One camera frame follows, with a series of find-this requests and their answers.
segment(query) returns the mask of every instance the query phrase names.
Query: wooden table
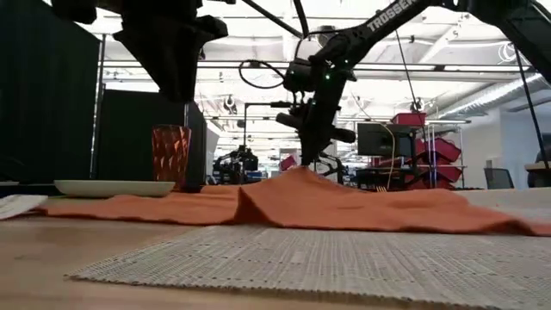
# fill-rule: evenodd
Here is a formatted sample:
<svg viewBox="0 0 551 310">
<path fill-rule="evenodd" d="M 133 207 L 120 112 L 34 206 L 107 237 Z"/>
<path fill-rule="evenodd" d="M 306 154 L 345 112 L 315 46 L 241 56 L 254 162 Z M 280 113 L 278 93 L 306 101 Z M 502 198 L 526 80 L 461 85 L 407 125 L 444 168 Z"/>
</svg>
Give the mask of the wooden table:
<svg viewBox="0 0 551 310">
<path fill-rule="evenodd" d="M 41 217 L 0 222 L 0 309 L 398 309 L 64 279 L 65 273 L 97 260 L 192 229 L 164 224 Z"/>
</svg>

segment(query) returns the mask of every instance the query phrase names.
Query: orange cloth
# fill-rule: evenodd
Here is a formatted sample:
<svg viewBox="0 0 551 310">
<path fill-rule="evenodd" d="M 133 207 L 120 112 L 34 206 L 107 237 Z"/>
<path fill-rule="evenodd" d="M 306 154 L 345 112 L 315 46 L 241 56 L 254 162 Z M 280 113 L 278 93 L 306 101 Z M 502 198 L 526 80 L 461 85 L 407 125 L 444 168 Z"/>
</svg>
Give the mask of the orange cloth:
<svg viewBox="0 0 551 310">
<path fill-rule="evenodd" d="M 200 194 L 165 198 L 118 196 L 82 206 L 51 207 L 50 216 L 175 222 L 256 223 L 282 227 L 423 233 L 507 233 L 551 236 L 550 224 L 517 219 L 434 189 L 368 193 L 305 168 L 244 186 L 207 186 Z"/>
</svg>

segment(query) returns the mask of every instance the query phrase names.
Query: orange glass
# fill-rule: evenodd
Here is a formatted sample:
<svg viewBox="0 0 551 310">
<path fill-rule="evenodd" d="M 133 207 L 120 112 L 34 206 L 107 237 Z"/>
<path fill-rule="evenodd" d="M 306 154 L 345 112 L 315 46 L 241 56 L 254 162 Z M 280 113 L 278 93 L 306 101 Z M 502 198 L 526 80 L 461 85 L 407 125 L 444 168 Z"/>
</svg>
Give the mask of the orange glass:
<svg viewBox="0 0 551 310">
<path fill-rule="evenodd" d="M 156 181 L 176 182 L 174 191 L 185 185 L 191 129 L 156 125 L 152 132 L 153 174 Z"/>
</svg>

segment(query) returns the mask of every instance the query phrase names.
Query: black partition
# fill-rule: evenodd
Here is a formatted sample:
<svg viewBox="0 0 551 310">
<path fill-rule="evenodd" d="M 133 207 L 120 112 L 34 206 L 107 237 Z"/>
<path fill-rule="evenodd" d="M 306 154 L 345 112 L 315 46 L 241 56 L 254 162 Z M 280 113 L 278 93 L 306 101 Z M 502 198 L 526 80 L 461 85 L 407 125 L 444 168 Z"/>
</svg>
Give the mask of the black partition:
<svg viewBox="0 0 551 310">
<path fill-rule="evenodd" d="M 90 177 L 98 52 L 41 0 L 0 1 L 0 176 Z"/>
<path fill-rule="evenodd" d="M 194 102 L 188 103 L 188 127 L 191 129 L 186 185 L 194 188 L 205 183 L 207 177 L 207 123 Z"/>
<path fill-rule="evenodd" d="M 158 93 L 105 90 L 99 122 L 97 179 L 152 181 L 152 128 L 163 124 L 191 129 L 186 184 L 204 183 L 207 123 L 194 102 L 183 105 Z"/>
<path fill-rule="evenodd" d="M 185 122 L 182 104 L 141 91 L 105 90 L 100 116 L 96 172 L 100 180 L 152 181 L 153 126 Z"/>
</svg>

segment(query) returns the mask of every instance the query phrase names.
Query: red container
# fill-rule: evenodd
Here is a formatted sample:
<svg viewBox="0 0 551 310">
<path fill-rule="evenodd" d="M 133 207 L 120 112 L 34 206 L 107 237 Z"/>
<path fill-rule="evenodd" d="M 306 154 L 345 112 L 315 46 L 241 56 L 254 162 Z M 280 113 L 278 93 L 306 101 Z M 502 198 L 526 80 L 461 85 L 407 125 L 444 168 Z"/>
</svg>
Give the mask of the red container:
<svg viewBox="0 0 551 310">
<path fill-rule="evenodd" d="M 453 189 L 454 187 L 451 185 L 450 182 L 446 180 L 438 180 L 436 182 L 435 189 Z M 430 180 L 421 178 L 420 180 L 417 180 L 415 183 L 410 184 L 407 187 L 407 190 L 417 190 L 417 189 L 430 189 Z"/>
<path fill-rule="evenodd" d="M 282 171 L 287 171 L 289 168 L 296 166 L 296 160 L 294 160 L 294 156 L 290 155 L 289 157 L 283 159 L 280 162 L 280 169 Z"/>
<path fill-rule="evenodd" d="M 421 141 L 420 139 L 417 139 L 415 141 L 415 148 L 418 157 L 425 158 L 426 155 L 426 147 L 427 145 Z M 459 156 L 461 155 L 461 149 L 457 146 L 455 146 L 454 142 L 447 141 L 442 138 L 436 138 L 435 140 L 435 148 L 436 148 L 436 155 L 440 158 L 443 157 L 448 160 L 450 163 L 454 163 Z"/>
<path fill-rule="evenodd" d="M 427 118 L 426 113 L 399 113 L 390 120 L 393 124 L 423 127 Z"/>
<path fill-rule="evenodd" d="M 427 165 L 428 162 L 423 160 L 423 159 L 419 159 L 417 164 Z M 438 178 L 444 177 L 446 180 L 448 180 L 452 183 L 455 183 L 455 182 L 459 181 L 459 178 L 461 177 L 462 171 L 458 167 L 454 167 L 454 166 L 450 167 L 450 166 L 451 166 L 451 163 L 447 159 L 438 158 L 436 160 L 437 177 Z M 419 167 L 419 171 L 421 171 L 421 173 L 425 173 L 425 172 L 429 171 L 429 167 Z"/>
</svg>

